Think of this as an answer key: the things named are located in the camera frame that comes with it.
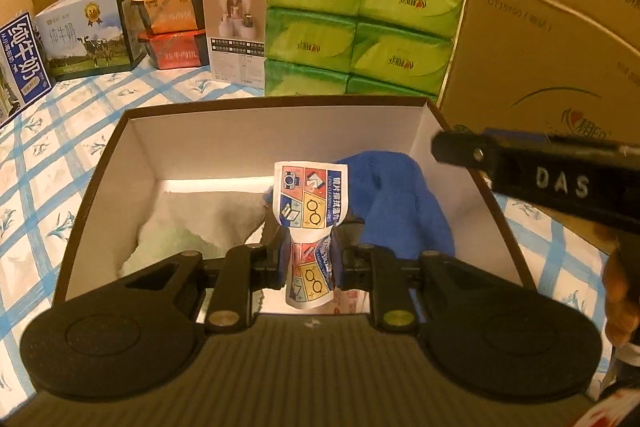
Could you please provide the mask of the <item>person right hand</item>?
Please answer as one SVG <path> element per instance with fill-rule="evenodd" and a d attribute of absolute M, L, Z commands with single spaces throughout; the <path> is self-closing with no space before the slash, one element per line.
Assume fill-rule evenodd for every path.
<path fill-rule="evenodd" d="M 639 305 L 629 298 L 629 281 L 617 251 L 602 274 L 605 289 L 605 335 L 615 348 L 626 345 L 639 326 Z"/>

